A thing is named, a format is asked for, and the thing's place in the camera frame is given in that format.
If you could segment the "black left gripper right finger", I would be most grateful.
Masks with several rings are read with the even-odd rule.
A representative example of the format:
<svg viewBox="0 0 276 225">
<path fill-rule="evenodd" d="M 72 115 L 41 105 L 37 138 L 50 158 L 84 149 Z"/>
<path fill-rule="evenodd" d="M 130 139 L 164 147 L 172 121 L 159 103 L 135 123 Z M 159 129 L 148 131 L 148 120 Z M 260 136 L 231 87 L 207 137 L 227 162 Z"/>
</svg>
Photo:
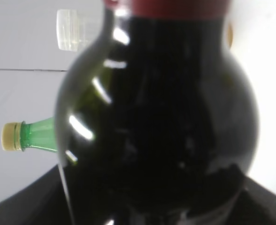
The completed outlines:
<svg viewBox="0 0 276 225">
<path fill-rule="evenodd" d="M 244 175 L 226 176 L 230 186 L 242 188 L 225 225 L 276 225 L 276 195 Z"/>
</svg>

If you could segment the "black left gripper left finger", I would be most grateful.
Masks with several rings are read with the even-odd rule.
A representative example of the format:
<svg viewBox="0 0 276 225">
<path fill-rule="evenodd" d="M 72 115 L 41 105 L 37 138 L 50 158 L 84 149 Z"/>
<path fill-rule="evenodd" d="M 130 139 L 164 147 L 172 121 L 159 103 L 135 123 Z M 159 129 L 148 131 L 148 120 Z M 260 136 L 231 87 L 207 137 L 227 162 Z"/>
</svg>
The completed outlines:
<svg viewBox="0 0 276 225">
<path fill-rule="evenodd" d="M 28 187 L 0 202 L 0 225 L 73 225 L 56 165 Z"/>
</svg>

